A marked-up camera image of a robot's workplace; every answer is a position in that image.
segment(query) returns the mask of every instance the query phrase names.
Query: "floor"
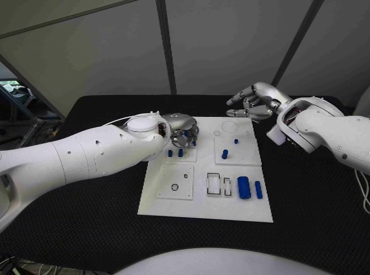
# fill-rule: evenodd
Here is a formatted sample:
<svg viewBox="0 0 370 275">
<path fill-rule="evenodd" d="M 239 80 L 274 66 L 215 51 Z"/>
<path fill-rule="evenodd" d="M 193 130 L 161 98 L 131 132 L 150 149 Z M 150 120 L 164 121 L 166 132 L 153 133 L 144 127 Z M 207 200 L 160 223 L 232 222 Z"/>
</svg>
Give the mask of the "floor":
<svg viewBox="0 0 370 275">
<path fill-rule="evenodd" d="M 36 130 L 36 134 L 29 140 L 29 142 L 25 144 L 26 146 L 37 145 L 45 142 L 49 142 L 53 139 L 55 136 L 55 131 L 59 131 L 59 126 L 62 123 L 45 123 L 42 124 L 42 127 Z M 0 140 L 10 139 L 12 137 L 20 135 L 25 136 L 30 126 L 10 126 L 10 127 L 0 127 L 6 130 L 6 134 L 0 135 Z M 16 140 L 10 143 L 6 143 L 0 145 L 0 150 L 13 150 L 17 148 L 20 143 L 20 140 Z M 71 268 L 60 268 L 58 266 L 58 271 L 55 270 L 55 266 L 50 265 L 42 265 L 39 263 L 33 263 L 27 260 L 20 260 L 23 263 L 19 264 L 19 267 L 25 267 L 26 270 L 29 270 L 33 274 L 39 275 L 104 275 L 107 273 L 104 272 L 91 272 L 91 271 L 84 271 L 78 269 L 71 269 Z"/>
</svg>

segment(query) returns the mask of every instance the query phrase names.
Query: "blue block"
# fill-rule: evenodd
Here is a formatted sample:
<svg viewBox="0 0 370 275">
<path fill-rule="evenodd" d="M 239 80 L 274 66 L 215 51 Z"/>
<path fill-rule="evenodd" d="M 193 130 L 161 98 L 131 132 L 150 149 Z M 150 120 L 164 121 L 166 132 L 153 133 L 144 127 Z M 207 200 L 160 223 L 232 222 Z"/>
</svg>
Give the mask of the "blue block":
<svg viewBox="0 0 370 275">
<path fill-rule="evenodd" d="M 225 149 L 225 151 L 222 152 L 222 158 L 227 159 L 227 150 Z"/>
<path fill-rule="evenodd" d="M 255 182 L 256 197 L 262 199 L 261 182 Z"/>
<path fill-rule="evenodd" d="M 239 186 L 240 199 L 249 199 L 250 198 L 249 178 L 246 176 L 240 176 L 238 178 L 238 186 Z"/>
</svg>

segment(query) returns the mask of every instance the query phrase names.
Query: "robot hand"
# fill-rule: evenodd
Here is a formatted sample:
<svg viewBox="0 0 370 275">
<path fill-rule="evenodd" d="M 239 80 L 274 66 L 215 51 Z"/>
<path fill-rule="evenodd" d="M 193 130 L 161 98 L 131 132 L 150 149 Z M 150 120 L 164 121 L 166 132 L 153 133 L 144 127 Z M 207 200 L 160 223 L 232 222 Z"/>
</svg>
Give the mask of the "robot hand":
<svg viewBox="0 0 370 275">
<path fill-rule="evenodd" d="M 55 142 L 0 151 L 0 232 L 48 191 L 153 160 L 170 141 L 190 147 L 197 132 L 189 115 L 150 113 L 132 116 L 122 127 L 108 123 Z"/>
<path fill-rule="evenodd" d="M 253 107 L 248 100 L 262 101 Z M 249 117 L 259 121 L 276 113 L 276 125 L 266 133 L 282 145 L 289 141 L 311 153 L 321 145 L 333 152 L 338 162 L 370 175 L 370 119 L 344 116 L 340 109 L 324 99 L 304 97 L 292 100 L 274 86 L 258 82 L 226 102 L 243 101 L 243 110 L 229 110 L 229 116 Z"/>
</svg>

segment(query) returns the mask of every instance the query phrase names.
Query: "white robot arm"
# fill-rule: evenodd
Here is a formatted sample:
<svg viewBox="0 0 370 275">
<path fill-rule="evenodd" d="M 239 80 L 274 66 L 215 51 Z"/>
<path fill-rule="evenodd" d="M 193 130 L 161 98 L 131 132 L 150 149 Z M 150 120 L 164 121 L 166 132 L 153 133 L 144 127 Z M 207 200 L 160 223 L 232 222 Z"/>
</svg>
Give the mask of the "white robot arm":
<svg viewBox="0 0 370 275">
<path fill-rule="evenodd" d="M 253 107 L 249 99 L 265 105 Z M 229 110 L 229 116 L 249 117 L 259 122 L 275 112 L 276 125 L 268 137 L 281 145 L 286 140 L 311 153 L 321 145 L 338 162 L 370 175 L 370 119 L 344 116 L 338 108 L 317 97 L 292 100 L 274 86 L 258 82 L 226 102 L 243 100 L 243 110 Z"/>
<path fill-rule="evenodd" d="M 46 192 L 153 160 L 170 140 L 190 147 L 197 132 L 189 115 L 151 113 L 134 116 L 124 128 L 104 125 L 56 142 L 0 151 L 0 232 Z"/>
</svg>

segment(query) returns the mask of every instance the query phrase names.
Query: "black tablecloth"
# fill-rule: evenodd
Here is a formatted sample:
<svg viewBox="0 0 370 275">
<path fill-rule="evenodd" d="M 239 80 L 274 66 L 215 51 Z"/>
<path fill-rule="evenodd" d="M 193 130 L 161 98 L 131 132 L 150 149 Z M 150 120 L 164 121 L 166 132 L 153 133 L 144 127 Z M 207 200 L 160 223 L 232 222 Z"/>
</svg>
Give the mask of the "black tablecloth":
<svg viewBox="0 0 370 275">
<path fill-rule="evenodd" d="M 148 111 L 225 116 L 226 100 L 227 96 L 86 96 L 58 138 Z M 289 143 L 276 146 L 265 135 L 274 123 L 271 118 L 253 124 L 274 223 L 137 215 L 147 171 L 147 163 L 140 163 L 45 194 L 0 234 L 0 252 L 45 264 L 114 272 L 170 250 L 238 248 L 333 273 L 370 274 L 370 215 L 353 169 L 325 148 L 307 154 Z"/>
</svg>

